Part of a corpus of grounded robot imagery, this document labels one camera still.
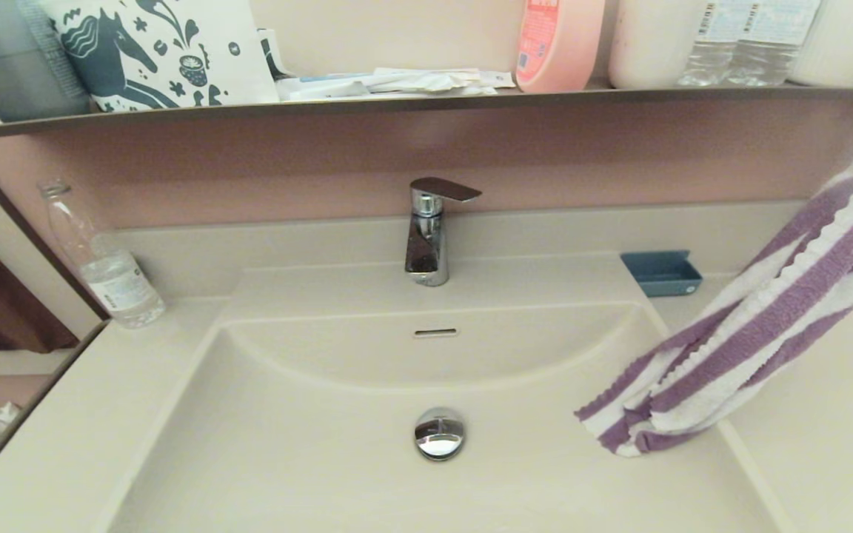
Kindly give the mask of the white ceramic sink basin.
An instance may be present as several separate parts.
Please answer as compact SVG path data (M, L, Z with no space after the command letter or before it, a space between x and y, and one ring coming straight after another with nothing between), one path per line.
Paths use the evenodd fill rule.
M618 256L450 269L244 273L106 533L786 533L730 429L625 459L576 419L668 332Z

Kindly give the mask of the white packets on shelf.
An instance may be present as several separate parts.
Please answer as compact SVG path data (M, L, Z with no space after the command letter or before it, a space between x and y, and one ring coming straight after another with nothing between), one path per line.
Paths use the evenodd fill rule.
M486 93L489 89L478 70L399 70L378 68L375 77L365 82L372 93L440 94L464 92Z

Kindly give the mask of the large white plastic jug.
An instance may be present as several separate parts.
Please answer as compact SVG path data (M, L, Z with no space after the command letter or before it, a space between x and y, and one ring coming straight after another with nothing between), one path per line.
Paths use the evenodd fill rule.
M615 89L676 87L706 0L619 0L610 50Z

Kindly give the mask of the clear bottle with white label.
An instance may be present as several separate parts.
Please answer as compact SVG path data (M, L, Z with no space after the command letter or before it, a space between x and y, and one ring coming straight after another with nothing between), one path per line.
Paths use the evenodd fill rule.
M162 317L164 300L90 196L60 178L36 186L58 248L110 317L129 329Z

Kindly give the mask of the chrome sink faucet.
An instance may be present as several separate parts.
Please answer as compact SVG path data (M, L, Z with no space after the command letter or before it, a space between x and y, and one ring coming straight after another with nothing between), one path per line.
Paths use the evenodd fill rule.
M407 233L405 271L420 286L448 282L444 213L446 202L470 202L481 191L442 178L418 178L409 183L412 212Z

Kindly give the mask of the white sachet packet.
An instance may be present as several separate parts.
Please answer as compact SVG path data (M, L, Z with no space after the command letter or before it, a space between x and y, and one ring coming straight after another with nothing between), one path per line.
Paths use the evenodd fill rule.
M362 81L354 78L321 81L288 78L276 81L275 90L281 100L287 102L345 100L345 98L366 98L372 95Z

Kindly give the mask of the clear plastic water bottle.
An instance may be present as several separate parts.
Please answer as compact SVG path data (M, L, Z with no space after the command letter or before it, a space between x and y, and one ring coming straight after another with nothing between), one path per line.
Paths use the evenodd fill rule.
M752 0L723 80L732 87L778 87L795 67L822 0Z
M744 25L745 0L705 0L700 24L680 87L719 84L734 54Z

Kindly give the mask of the pink plastic bottle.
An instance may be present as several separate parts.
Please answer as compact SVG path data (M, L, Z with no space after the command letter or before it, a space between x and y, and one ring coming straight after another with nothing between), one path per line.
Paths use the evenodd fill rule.
M595 71L606 0L523 0L515 80L524 93L583 90Z

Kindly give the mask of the blue plastic soap tray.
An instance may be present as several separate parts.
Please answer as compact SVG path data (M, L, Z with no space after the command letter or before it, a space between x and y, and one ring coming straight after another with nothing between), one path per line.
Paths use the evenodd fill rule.
M691 295L703 277L689 260L689 250L625 252L620 259L644 295L652 298Z

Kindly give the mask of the white bag with horse print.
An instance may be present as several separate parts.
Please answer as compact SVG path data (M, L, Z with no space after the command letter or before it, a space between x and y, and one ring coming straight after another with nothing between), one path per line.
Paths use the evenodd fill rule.
M271 104L250 0L39 0L106 113Z

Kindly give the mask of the purple white striped towel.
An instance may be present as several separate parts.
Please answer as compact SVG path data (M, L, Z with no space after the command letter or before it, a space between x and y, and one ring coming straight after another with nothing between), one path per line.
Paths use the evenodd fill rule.
M706 432L853 311L853 159L698 316L574 415L622 457Z

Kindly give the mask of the white kettle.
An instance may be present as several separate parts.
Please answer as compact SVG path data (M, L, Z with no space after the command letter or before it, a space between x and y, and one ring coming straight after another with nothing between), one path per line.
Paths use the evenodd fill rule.
M853 0L820 0L788 82L853 88Z

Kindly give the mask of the grey translucent container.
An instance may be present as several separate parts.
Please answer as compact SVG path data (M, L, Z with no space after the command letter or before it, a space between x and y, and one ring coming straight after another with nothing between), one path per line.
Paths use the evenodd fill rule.
M83 115L91 98L43 10L46 0L0 0L0 119Z

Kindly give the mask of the chrome drain stopper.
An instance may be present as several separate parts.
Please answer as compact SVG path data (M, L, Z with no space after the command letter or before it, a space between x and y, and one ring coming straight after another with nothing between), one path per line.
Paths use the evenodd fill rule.
M414 445L429 461L453 459L465 444L465 422L459 412L447 407L428 409L414 426Z

